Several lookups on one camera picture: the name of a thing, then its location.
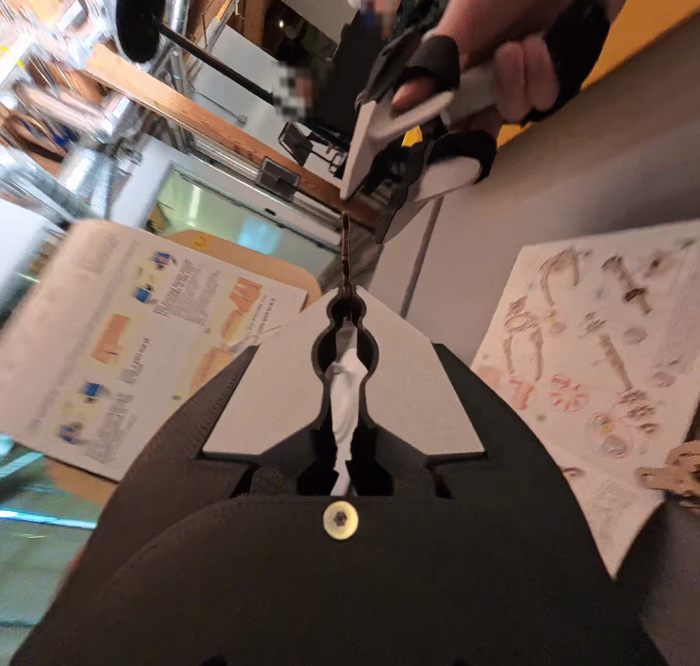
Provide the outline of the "open instruction booklet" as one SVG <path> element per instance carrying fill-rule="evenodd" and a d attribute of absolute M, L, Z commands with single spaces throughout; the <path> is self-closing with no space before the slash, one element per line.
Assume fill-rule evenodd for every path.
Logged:
<path fill-rule="evenodd" d="M 523 247 L 471 369 L 555 460 L 615 576 L 663 500 L 639 469 L 699 405 L 699 221 Z"/>

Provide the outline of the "black round disc stand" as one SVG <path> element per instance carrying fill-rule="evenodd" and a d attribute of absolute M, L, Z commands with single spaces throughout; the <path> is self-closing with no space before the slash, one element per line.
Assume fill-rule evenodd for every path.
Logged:
<path fill-rule="evenodd" d="M 165 19 L 168 4 L 169 0 L 116 1 L 116 41 L 129 61 L 135 64 L 155 61 L 162 50 L 161 41 L 165 39 L 264 102 L 270 105 L 281 103 L 281 99 L 272 92 L 189 41 L 178 28 L 171 27 Z"/>

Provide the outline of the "printed sheet with pictures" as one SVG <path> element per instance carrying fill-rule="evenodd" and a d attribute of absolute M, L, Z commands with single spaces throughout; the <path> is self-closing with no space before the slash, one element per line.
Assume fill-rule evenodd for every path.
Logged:
<path fill-rule="evenodd" d="M 113 481 L 307 292 L 118 223 L 76 224 L 1 333 L 1 433 Z"/>

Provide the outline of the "black hanging frame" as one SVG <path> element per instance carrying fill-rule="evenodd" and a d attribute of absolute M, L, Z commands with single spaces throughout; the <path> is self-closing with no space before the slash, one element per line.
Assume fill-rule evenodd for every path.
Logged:
<path fill-rule="evenodd" d="M 313 142 L 292 121 L 287 121 L 278 135 L 278 143 L 293 160 L 303 167 L 314 151 Z"/>

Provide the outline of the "small round wooden assembly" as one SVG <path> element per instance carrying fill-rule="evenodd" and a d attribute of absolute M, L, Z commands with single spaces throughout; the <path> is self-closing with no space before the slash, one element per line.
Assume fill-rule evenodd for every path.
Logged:
<path fill-rule="evenodd" d="M 680 505 L 699 513 L 699 440 L 672 449 L 660 467 L 640 467 L 635 477 L 643 488 L 678 497 Z"/>

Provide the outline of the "wooden ceiling beam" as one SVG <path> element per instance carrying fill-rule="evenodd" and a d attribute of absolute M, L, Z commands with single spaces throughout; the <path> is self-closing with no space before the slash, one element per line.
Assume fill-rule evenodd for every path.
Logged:
<path fill-rule="evenodd" d="M 98 83 L 221 150 L 257 166 L 268 158 L 285 167 L 299 176 L 298 188 L 303 194 L 328 208 L 347 212 L 356 224 L 374 229 L 378 216 L 375 209 L 358 200 L 342 201 L 335 185 L 168 87 L 106 46 L 95 45 L 83 69 Z"/>

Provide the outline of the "person's right hand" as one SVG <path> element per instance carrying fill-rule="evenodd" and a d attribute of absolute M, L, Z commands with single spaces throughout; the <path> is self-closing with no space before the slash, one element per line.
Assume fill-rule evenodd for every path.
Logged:
<path fill-rule="evenodd" d="M 468 129 L 496 136 L 505 123 L 545 119 L 580 92 L 626 0 L 450 0 L 435 34 L 460 67 L 492 61 L 493 106 Z"/>

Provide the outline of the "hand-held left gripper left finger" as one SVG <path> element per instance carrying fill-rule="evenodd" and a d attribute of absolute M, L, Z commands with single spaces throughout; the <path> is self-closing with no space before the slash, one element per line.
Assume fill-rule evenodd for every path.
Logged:
<path fill-rule="evenodd" d="M 261 459 L 294 435 L 322 427 L 343 306 L 342 291 L 332 290 L 265 335 L 203 446 L 205 457 Z"/>

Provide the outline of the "stack of yellow bins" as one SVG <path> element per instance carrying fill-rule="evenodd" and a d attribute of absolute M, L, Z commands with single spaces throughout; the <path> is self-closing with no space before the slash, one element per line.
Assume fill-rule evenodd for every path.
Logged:
<path fill-rule="evenodd" d="M 699 12 L 699 0 L 627 0 L 582 90 Z"/>

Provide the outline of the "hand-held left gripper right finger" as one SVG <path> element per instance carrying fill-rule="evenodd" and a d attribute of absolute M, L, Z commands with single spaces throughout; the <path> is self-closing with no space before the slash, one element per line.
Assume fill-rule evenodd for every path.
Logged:
<path fill-rule="evenodd" d="M 485 453 L 431 341 L 364 288 L 359 325 L 372 360 L 360 394 L 360 413 L 430 459 Z"/>

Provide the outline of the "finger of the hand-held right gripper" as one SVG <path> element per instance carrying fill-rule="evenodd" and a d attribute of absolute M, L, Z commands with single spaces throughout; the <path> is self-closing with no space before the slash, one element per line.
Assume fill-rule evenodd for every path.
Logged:
<path fill-rule="evenodd" d="M 389 205 L 376 223 L 376 242 L 386 243 L 407 227 L 434 199 L 473 185 L 482 175 L 481 163 L 472 157 L 455 157 L 430 164 L 412 184 L 395 188 Z"/>
<path fill-rule="evenodd" d="M 346 168 L 339 191 L 348 201 L 369 174 L 374 158 L 406 132 L 437 118 L 454 100 L 454 91 L 434 94 L 408 111 L 398 113 L 392 107 L 393 93 L 361 106 L 355 125 Z"/>

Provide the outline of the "small wooden part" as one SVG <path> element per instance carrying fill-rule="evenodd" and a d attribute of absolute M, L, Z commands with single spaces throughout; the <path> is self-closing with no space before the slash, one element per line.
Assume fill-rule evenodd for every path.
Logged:
<path fill-rule="evenodd" d="M 341 266 L 341 295 L 346 303 L 350 303 L 352 300 L 353 287 L 351 278 L 351 223 L 348 211 L 342 212 Z"/>

